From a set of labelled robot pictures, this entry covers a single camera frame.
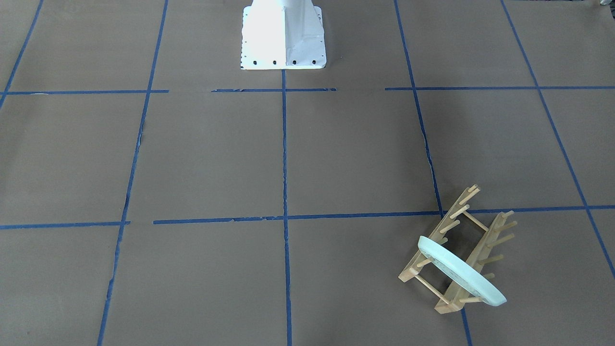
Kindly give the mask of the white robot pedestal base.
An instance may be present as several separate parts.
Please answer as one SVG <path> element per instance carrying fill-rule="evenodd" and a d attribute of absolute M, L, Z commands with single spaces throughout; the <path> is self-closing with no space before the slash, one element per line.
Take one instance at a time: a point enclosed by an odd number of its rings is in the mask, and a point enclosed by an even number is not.
<path fill-rule="evenodd" d="M 307 70 L 327 65 L 321 8 L 311 0 L 254 0 L 243 8 L 242 70 Z"/>

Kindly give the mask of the light green ceramic plate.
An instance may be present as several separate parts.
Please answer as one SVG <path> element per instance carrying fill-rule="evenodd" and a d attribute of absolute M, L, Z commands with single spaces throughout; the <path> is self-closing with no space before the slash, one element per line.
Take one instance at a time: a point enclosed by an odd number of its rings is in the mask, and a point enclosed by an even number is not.
<path fill-rule="evenodd" d="M 418 248 L 428 263 L 435 265 L 472 295 L 464 298 L 463 302 L 483 302 L 494 307 L 507 302 L 507 298 L 488 279 L 439 243 L 420 236 Z"/>

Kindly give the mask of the wooden dish rack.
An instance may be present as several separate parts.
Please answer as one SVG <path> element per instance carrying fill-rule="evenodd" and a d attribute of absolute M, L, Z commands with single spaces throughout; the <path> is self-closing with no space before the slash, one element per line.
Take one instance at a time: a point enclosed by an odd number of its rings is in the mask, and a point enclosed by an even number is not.
<path fill-rule="evenodd" d="M 516 226 L 517 222 L 509 220 L 510 217 L 514 215 L 513 210 L 504 210 L 499 212 L 488 225 L 482 221 L 479 221 L 477 217 L 471 214 L 469 205 L 471 199 L 473 199 L 473 197 L 479 192 L 480 187 L 478 185 L 467 187 L 455 200 L 448 211 L 444 213 L 442 219 L 437 223 L 430 234 L 422 236 L 432 239 L 433 241 L 439 243 L 439 245 L 451 251 L 455 254 L 455 256 L 468 263 L 468 265 L 477 270 L 479 274 L 482 274 L 495 286 L 492 282 L 494 274 L 483 273 L 483 269 L 487 264 L 493 263 L 494 261 L 499 261 L 503 258 L 501 255 L 492 255 L 492 250 L 496 246 L 514 238 L 514 234 L 506 235 L 505 231 L 509 230 L 513 226 Z M 468 245 L 455 245 L 454 241 L 457 238 L 454 236 L 453 230 L 455 228 L 459 228 L 459 226 L 464 223 L 468 223 L 469 228 L 478 230 L 480 236 L 476 241 L 470 241 Z M 445 290 L 435 287 L 435 285 L 433 285 L 422 273 L 424 272 L 425 267 L 429 265 L 432 265 L 438 269 L 432 263 L 428 263 L 426 257 L 419 251 L 418 248 L 404 269 L 402 269 L 402 271 L 398 274 L 398 278 L 404 283 L 407 281 L 416 280 L 418 283 L 424 285 L 424 287 L 426 287 L 431 293 L 433 293 L 438 299 L 438 302 L 434 307 L 437 313 L 448 314 L 461 311 L 461 309 L 463 309 L 467 304 L 485 304 L 483 302 L 476 301 L 463 302 L 462 300 L 464 298 L 470 298 L 472 295 L 460 287 L 460 285 L 452 281 L 443 272 L 442 274 L 450 280 L 449 285 Z"/>

